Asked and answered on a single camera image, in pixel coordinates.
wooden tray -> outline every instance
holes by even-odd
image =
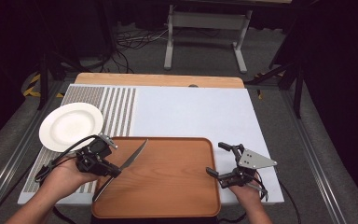
[[[118,167],[145,137],[115,137],[118,150],[106,157]],[[206,138],[148,137],[130,167],[92,205],[98,218],[213,217],[220,211],[213,148]],[[101,177],[97,189],[108,177]]]

hand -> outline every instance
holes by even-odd
[[[251,184],[258,186],[257,182],[255,181],[252,181]],[[243,187],[231,186],[229,189],[235,194],[235,196],[237,196],[237,199],[245,209],[251,224],[272,223],[266,211],[264,210],[263,204],[260,201],[260,195],[257,189],[246,185]]]
[[[97,175],[81,173],[76,167],[76,159],[63,157],[58,163],[64,161],[46,177],[40,190],[47,190],[50,196],[57,201],[75,192],[83,184],[96,180]]]
[[[251,184],[258,186],[257,182],[252,181]],[[237,196],[238,201],[245,210],[251,209],[255,204],[261,204],[260,194],[257,189],[244,185],[231,186],[229,189]]]

metal bracket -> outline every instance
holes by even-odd
[[[265,167],[270,167],[277,165],[276,161],[269,159],[265,156],[262,156],[252,150],[246,148],[240,160],[238,161],[238,165],[241,167],[251,168],[251,169],[260,169]]]
[[[107,145],[111,146],[114,149],[117,149],[118,146],[115,144],[115,142],[113,142],[113,139],[110,138],[109,136],[103,134],[103,133],[98,133],[98,136],[104,140],[105,143],[107,143]]]

white metal frame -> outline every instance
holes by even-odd
[[[238,67],[241,73],[246,73],[246,65],[243,60],[241,47],[249,22],[252,17],[252,10],[248,10],[246,15],[224,15],[213,13],[194,13],[194,12],[178,12],[173,10],[170,5],[168,15],[168,42],[167,51],[165,52],[164,69],[172,68],[173,54],[173,27],[193,27],[193,28],[212,28],[225,30],[239,30],[240,35],[237,42],[233,42],[232,46],[237,58]]]

knife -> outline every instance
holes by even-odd
[[[136,151],[134,153],[132,153],[132,155],[120,166],[120,170],[122,171],[123,169],[129,167],[133,161],[135,161],[135,159],[139,156],[139,154],[142,152],[142,150],[144,150],[147,142],[149,139],[146,139],[141,146],[136,149]],[[110,178],[98,189],[97,193],[94,194],[94,196],[92,197],[92,201],[95,203],[95,201],[98,200],[98,198],[101,196],[101,194],[103,193],[103,191],[106,189],[106,187],[112,182],[112,180],[114,180],[115,178],[113,176],[110,176]]]

